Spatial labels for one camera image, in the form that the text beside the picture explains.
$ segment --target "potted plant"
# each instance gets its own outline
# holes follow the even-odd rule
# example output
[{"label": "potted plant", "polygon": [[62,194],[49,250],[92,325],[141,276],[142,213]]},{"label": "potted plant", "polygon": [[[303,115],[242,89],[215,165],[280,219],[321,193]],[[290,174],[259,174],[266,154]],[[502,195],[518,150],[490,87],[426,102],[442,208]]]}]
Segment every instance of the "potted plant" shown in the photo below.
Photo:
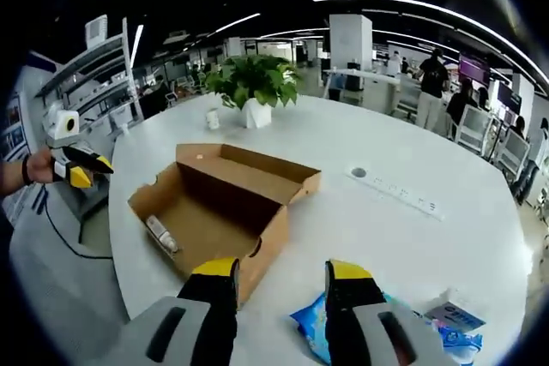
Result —
[{"label": "potted plant", "polygon": [[299,75],[286,59],[274,56],[229,57],[221,69],[206,77],[206,88],[220,94],[223,105],[238,107],[247,128],[271,123],[271,110],[278,101],[286,106],[298,99]]}]

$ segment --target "white cup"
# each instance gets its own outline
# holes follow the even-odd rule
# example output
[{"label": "white cup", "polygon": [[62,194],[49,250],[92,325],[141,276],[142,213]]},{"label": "white cup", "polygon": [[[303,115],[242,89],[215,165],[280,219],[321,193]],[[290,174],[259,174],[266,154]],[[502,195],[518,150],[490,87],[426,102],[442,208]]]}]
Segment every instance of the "white cup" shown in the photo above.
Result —
[{"label": "white cup", "polygon": [[208,124],[208,129],[210,130],[220,128],[220,117],[217,114],[217,109],[212,109],[206,113],[206,123]]}]

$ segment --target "blue package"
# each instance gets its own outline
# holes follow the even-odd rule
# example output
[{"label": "blue package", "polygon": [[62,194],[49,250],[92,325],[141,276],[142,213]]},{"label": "blue package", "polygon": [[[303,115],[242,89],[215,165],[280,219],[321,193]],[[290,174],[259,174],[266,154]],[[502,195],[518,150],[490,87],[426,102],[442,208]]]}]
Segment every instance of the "blue package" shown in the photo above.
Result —
[{"label": "blue package", "polygon": [[[383,293],[385,301],[397,302],[387,293]],[[317,300],[304,309],[290,315],[298,324],[298,330],[307,339],[312,352],[317,355],[324,363],[330,364],[328,341],[326,340],[326,295],[322,293]],[[456,360],[462,366],[472,366],[473,357],[482,349],[482,335],[474,336],[460,332],[443,324],[441,321],[430,321],[425,319],[427,325],[431,325],[440,334],[443,341],[443,348],[448,355]]]},{"label": "blue package", "polygon": [[304,309],[290,315],[298,324],[298,330],[307,339],[312,352],[324,363],[330,364],[328,341],[326,340],[326,295]]}]

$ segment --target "power strip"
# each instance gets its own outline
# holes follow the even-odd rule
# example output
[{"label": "power strip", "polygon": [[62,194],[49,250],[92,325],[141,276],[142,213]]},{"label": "power strip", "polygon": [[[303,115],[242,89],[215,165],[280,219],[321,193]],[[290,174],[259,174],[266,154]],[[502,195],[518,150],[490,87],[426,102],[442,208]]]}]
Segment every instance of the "power strip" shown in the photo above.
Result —
[{"label": "power strip", "polygon": [[405,203],[406,205],[414,207],[441,222],[444,220],[443,213],[435,201],[416,195],[410,189],[403,188],[383,177],[374,175],[371,171],[361,167],[352,168],[347,171],[346,174],[355,182],[370,186],[371,188],[385,195],[389,195],[398,201]]}]

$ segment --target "bracelet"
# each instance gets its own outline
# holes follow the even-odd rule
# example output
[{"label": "bracelet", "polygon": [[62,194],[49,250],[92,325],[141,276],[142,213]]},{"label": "bracelet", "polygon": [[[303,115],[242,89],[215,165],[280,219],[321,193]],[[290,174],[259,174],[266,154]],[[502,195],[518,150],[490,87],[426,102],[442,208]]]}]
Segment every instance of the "bracelet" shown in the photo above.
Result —
[{"label": "bracelet", "polygon": [[23,166],[21,169],[21,174],[23,175],[23,182],[25,183],[25,186],[33,184],[33,181],[28,176],[28,170],[27,170],[28,158],[30,158],[30,155],[25,156],[25,159],[23,159]]}]

